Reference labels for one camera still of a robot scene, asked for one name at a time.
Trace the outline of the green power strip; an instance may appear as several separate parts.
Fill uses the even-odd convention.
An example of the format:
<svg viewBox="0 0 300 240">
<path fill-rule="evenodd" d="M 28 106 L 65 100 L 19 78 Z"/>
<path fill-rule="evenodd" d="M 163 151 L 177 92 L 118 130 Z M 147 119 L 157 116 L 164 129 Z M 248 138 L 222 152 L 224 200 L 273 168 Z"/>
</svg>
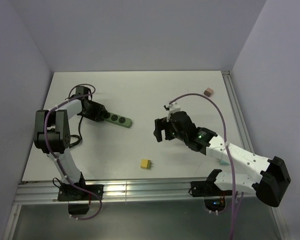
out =
<svg viewBox="0 0 300 240">
<path fill-rule="evenodd" d="M 131 128 L 133 125 L 133 121 L 130 118 L 111 112 L 107 113 L 107 118 L 105 117 L 104 120 L 111 124 L 115 124 L 117 126 L 124 127 L 127 129 Z"/>
</svg>

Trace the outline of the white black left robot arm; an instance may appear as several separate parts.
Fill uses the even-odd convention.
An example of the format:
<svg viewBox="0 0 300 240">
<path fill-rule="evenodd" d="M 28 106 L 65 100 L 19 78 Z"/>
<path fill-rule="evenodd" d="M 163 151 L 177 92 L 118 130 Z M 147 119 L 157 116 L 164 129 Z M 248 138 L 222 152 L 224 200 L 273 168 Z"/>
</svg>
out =
<svg viewBox="0 0 300 240">
<path fill-rule="evenodd" d="M 59 193 L 75 200 L 85 197 L 102 199 L 102 190 L 88 190 L 83 173 L 77 168 L 70 153 L 71 133 L 69 119 L 80 116 L 94 122 L 104 120 L 108 113 L 104 105 L 92 100 L 96 88 L 88 83 L 74 86 L 64 102 L 50 110 L 35 113 L 34 145 L 46 154 L 55 164 L 61 179 L 54 178 L 52 183 Z"/>
</svg>

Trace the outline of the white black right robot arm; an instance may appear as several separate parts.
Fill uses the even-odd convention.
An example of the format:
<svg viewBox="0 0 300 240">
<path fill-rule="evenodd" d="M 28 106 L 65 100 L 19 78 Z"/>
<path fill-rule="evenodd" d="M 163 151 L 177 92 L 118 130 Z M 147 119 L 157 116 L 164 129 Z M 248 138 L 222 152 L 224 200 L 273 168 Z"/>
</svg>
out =
<svg viewBox="0 0 300 240">
<path fill-rule="evenodd" d="M 232 190 L 254 194 L 264 204 L 278 207 L 291 178 L 283 159 L 275 156 L 259 156 L 226 141 L 216 132 L 197 127 L 184 111 L 173 113 L 170 118 L 157 118 L 154 132 L 157 142 L 178 139 L 190 150 L 205 156 L 233 163 L 240 172 L 232 175 L 222 169 L 214 169 L 206 180 L 191 182 L 193 197 L 229 196 Z"/>
</svg>

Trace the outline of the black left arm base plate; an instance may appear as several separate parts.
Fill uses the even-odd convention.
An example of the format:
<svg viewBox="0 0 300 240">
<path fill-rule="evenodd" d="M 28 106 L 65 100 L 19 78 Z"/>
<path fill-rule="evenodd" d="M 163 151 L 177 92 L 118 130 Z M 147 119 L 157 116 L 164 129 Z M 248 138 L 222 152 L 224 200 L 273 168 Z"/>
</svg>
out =
<svg viewBox="0 0 300 240">
<path fill-rule="evenodd" d="M 104 185 L 102 184 L 88 184 L 85 189 L 94 193 L 100 199 L 103 197 Z M 97 201 L 98 198 L 90 193 L 74 188 L 70 184 L 66 184 L 59 188 L 57 197 L 58 202 L 74 202 L 74 201 Z"/>
</svg>

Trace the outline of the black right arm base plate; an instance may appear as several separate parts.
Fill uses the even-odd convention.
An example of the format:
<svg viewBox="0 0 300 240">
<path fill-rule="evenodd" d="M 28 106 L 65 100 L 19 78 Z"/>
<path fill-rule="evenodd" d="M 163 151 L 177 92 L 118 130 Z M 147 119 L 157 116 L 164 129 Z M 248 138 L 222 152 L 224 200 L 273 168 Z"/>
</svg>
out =
<svg viewBox="0 0 300 240">
<path fill-rule="evenodd" d="M 223 197 L 231 196 L 232 190 L 221 190 L 214 183 L 201 180 L 191 181 L 188 193 L 192 197 Z"/>
</svg>

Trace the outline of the yellow plug adapter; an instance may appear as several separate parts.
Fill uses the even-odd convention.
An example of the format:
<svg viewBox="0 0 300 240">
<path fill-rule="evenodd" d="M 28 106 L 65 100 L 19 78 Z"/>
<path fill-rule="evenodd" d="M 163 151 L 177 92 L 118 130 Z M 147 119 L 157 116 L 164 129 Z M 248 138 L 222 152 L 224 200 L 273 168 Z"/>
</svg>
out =
<svg viewBox="0 0 300 240">
<path fill-rule="evenodd" d="M 140 162 L 140 168 L 143 170 L 151 170 L 154 166 L 155 164 L 149 159 L 142 159 Z"/>
</svg>

